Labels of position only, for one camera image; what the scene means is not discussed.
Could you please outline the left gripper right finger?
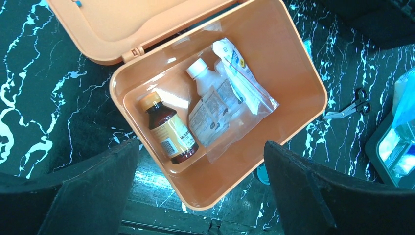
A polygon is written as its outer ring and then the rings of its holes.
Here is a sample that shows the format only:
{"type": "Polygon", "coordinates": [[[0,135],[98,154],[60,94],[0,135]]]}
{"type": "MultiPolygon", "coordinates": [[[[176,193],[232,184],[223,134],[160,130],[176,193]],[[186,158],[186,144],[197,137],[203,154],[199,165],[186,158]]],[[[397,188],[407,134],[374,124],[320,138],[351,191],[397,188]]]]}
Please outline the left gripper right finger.
{"type": "Polygon", "coordinates": [[[286,235],[412,235],[415,192],[346,175],[267,141],[264,161],[286,235]]]}

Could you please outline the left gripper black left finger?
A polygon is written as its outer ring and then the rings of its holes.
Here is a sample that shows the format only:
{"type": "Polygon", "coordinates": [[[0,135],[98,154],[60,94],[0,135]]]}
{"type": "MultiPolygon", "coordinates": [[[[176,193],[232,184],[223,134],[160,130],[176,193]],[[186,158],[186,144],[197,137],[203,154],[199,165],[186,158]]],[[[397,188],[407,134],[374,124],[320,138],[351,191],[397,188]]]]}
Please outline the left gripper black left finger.
{"type": "Polygon", "coordinates": [[[130,139],[34,179],[0,175],[3,235],[116,235],[139,159],[130,139]]]}

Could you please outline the teal divided tray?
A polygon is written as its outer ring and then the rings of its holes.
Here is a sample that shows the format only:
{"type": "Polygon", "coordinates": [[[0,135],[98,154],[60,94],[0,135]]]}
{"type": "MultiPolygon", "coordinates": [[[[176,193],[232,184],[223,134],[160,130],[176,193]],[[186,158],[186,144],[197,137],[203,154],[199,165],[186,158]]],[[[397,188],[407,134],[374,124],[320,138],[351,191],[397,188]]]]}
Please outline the teal divided tray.
{"type": "Polygon", "coordinates": [[[386,185],[415,189],[415,144],[392,128],[389,113],[365,144],[365,153],[386,185]]]}

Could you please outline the brown medicine bottle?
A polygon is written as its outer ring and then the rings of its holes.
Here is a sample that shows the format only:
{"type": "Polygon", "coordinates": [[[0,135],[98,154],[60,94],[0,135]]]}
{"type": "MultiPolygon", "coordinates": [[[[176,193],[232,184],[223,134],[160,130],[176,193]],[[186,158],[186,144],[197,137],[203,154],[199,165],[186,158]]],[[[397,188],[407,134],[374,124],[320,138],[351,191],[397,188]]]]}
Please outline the brown medicine bottle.
{"type": "Polygon", "coordinates": [[[157,92],[146,95],[139,105],[149,115],[150,132],[173,164],[180,164],[197,152],[199,145],[191,132],[177,111],[164,105],[157,92]]]}

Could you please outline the small scissors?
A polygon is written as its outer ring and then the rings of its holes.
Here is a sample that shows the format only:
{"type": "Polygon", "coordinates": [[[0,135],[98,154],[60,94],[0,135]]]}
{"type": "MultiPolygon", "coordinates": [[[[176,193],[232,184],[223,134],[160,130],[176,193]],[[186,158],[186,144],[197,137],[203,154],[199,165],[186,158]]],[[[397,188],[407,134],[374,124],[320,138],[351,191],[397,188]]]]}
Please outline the small scissors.
{"type": "Polygon", "coordinates": [[[369,94],[364,88],[359,88],[356,90],[355,100],[342,111],[333,112],[329,111],[324,116],[324,120],[329,119],[342,119],[353,113],[360,113],[364,116],[367,116],[372,111],[371,103],[369,101],[369,94]]]}

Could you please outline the clear bag with teal packet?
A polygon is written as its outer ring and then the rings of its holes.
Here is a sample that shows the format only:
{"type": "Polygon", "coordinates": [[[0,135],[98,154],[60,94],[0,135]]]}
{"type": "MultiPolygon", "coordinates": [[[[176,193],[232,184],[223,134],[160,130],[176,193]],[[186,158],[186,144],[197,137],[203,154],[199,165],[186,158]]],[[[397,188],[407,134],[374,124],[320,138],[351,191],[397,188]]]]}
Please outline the clear bag with teal packet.
{"type": "MultiPolygon", "coordinates": [[[[215,64],[215,70],[213,71],[216,71],[221,75],[227,75],[221,59],[217,60],[215,64]]],[[[257,115],[253,115],[251,113],[250,109],[244,101],[243,106],[232,116],[228,131],[226,131],[208,147],[203,146],[206,150],[207,159],[211,163],[219,159],[219,157],[221,157],[232,144],[241,140],[266,116],[270,115],[276,109],[278,103],[261,86],[260,92],[260,106],[257,115]]]]}

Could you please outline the white medicine bottle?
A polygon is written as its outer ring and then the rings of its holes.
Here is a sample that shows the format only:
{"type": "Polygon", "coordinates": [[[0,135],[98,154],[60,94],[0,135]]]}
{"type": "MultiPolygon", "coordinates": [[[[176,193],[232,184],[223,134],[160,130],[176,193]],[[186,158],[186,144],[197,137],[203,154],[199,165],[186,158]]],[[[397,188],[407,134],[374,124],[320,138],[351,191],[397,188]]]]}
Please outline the white medicine bottle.
{"type": "Polygon", "coordinates": [[[243,95],[234,89],[227,75],[210,70],[202,58],[198,58],[186,70],[196,82],[200,100],[188,116],[194,136],[208,147],[228,131],[232,116],[243,106],[243,95]]]}

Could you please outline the white blue medicine sachet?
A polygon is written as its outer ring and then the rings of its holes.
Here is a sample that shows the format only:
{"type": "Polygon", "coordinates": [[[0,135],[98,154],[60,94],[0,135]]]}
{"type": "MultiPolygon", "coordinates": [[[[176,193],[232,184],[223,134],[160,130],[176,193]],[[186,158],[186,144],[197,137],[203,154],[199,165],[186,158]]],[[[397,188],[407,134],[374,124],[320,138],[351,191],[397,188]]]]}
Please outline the white blue medicine sachet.
{"type": "Polygon", "coordinates": [[[221,59],[228,78],[245,98],[245,103],[253,115],[260,106],[260,86],[236,46],[227,38],[212,44],[213,52],[221,59]]]}

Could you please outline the orange medicine box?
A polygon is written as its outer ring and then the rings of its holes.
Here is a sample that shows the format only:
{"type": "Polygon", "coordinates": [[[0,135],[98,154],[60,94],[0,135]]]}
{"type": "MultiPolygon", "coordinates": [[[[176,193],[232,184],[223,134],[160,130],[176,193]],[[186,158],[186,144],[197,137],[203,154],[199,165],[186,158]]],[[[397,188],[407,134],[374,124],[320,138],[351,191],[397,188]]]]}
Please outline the orange medicine box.
{"type": "Polygon", "coordinates": [[[281,0],[50,0],[83,55],[121,63],[111,98],[190,209],[212,208],[323,113],[281,0]]]}

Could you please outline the teal bandage packet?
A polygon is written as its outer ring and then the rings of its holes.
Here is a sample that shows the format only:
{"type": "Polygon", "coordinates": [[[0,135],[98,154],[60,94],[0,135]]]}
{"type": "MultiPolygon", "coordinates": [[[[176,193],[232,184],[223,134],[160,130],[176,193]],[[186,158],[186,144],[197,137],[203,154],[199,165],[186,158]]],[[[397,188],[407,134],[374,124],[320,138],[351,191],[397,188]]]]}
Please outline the teal bandage packet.
{"type": "Polygon", "coordinates": [[[379,156],[396,178],[408,176],[415,169],[415,145],[390,129],[379,143],[379,156]]]}

